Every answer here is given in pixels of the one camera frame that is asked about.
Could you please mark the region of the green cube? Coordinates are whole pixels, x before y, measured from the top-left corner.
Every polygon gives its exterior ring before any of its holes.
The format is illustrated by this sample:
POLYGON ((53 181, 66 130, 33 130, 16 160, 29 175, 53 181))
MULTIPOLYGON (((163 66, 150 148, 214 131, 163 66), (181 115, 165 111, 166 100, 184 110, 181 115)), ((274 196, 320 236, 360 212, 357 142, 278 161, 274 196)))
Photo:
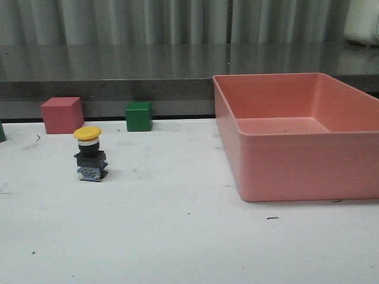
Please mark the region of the green cube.
POLYGON ((5 131, 4 131, 4 128, 2 125, 2 121, 0 121, 0 142, 2 143, 6 140, 7 140, 7 138, 6 138, 5 131))
POLYGON ((130 102, 126 107, 128 132, 152 130, 152 103, 130 102))

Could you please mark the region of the grey stone counter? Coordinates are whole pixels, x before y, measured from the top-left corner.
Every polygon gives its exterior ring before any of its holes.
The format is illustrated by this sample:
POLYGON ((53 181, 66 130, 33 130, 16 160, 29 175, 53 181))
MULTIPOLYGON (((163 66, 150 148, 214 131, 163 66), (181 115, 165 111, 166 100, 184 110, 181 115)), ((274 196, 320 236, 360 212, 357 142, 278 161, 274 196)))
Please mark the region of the grey stone counter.
POLYGON ((212 117, 213 77, 320 72, 378 95, 378 48, 347 42, 1 47, 1 119, 38 121, 52 97, 78 96, 89 120, 130 101, 156 117, 212 117))

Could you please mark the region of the green cube left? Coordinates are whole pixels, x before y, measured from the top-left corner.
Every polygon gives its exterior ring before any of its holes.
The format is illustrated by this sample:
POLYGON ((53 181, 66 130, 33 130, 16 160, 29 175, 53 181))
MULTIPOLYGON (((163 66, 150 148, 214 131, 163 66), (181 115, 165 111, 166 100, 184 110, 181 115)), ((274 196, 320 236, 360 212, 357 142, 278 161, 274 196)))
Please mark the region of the green cube left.
POLYGON ((7 138, 6 138, 5 131, 4 131, 4 128, 2 125, 2 121, 0 121, 0 142, 2 143, 6 140, 7 140, 7 138))

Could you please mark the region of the green cube right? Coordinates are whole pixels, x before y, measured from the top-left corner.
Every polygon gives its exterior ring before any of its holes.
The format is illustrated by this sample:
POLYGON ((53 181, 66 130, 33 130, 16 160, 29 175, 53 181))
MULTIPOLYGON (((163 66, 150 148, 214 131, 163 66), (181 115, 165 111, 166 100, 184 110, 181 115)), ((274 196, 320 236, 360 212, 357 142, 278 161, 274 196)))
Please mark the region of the green cube right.
POLYGON ((152 103, 130 102, 126 107, 128 132, 152 130, 152 103))

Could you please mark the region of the white appliance on counter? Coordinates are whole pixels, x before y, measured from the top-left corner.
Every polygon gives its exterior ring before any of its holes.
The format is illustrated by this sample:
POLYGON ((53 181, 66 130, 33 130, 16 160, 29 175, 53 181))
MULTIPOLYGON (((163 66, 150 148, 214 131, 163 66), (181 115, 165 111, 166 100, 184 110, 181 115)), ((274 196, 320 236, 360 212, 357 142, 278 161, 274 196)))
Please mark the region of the white appliance on counter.
POLYGON ((351 0, 343 34, 348 41, 378 46, 378 0, 351 0))

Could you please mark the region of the grey pleated curtain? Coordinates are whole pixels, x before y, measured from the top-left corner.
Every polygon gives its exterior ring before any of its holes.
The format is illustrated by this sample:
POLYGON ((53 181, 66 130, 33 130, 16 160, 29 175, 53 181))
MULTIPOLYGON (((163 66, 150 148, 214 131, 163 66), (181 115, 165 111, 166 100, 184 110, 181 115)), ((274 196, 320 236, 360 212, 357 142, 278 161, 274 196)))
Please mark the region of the grey pleated curtain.
POLYGON ((2 1, 1 44, 341 41, 348 1, 2 1))

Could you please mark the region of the pink cube rear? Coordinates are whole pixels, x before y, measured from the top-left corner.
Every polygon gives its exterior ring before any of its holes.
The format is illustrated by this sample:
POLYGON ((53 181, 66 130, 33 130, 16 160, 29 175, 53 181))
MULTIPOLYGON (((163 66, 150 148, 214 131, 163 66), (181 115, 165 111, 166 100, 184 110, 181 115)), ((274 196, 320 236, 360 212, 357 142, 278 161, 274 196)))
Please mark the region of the pink cube rear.
POLYGON ((50 98, 40 109, 47 134, 73 134, 84 124, 80 97, 50 98))

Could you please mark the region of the yellow mushroom push button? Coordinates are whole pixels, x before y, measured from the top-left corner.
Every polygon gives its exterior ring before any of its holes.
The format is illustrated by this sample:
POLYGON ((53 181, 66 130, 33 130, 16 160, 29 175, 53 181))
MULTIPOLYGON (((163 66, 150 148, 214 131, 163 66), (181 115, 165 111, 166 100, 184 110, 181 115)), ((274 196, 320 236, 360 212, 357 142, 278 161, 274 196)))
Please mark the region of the yellow mushroom push button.
POLYGON ((82 127, 73 133, 79 148, 74 155, 77 174, 82 181, 100 182, 108 173, 106 153, 99 149, 101 133, 98 127, 82 127))

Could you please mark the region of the pink plastic bin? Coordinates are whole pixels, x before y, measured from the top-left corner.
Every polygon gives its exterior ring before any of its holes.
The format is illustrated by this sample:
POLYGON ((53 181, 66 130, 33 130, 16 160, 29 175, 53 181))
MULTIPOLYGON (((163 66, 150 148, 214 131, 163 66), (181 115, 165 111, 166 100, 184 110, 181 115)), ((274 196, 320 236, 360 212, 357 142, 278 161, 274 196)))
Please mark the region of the pink plastic bin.
POLYGON ((218 75, 216 123, 240 197, 378 197, 378 99, 323 73, 218 75))

